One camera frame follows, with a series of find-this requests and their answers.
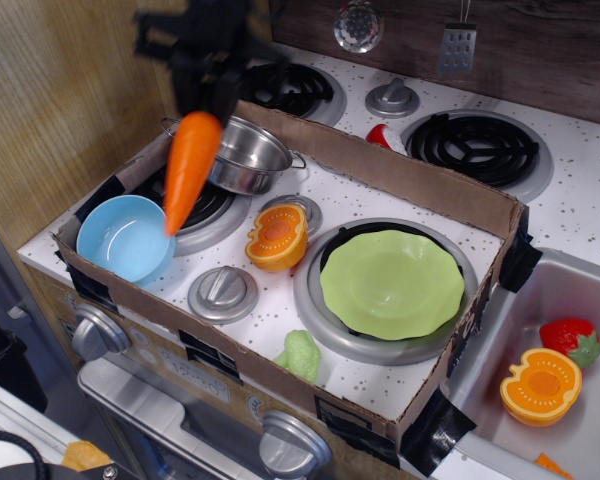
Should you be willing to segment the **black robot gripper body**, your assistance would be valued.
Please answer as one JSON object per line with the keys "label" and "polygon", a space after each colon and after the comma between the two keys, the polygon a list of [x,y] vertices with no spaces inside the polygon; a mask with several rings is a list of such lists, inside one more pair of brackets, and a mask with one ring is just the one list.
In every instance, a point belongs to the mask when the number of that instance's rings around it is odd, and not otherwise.
{"label": "black robot gripper body", "polygon": [[181,12],[134,14],[135,52],[174,71],[220,74],[254,61],[285,68],[289,58],[256,32],[262,18],[252,1],[189,1]]}

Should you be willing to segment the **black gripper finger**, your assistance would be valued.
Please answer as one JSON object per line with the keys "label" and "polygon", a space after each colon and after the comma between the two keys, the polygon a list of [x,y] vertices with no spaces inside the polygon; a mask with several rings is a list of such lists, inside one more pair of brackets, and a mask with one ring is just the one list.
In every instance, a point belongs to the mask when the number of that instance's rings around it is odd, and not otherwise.
{"label": "black gripper finger", "polygon": [[204,66],[200,62],[178,64],[173,68],[172,86],[176,107],[181,115],[204,109],[203,75]]}
{"label": "black gripper finger", "polygon": [[212,74],[212,114],[226,125],[241,98],[245,69],[215,67]]}

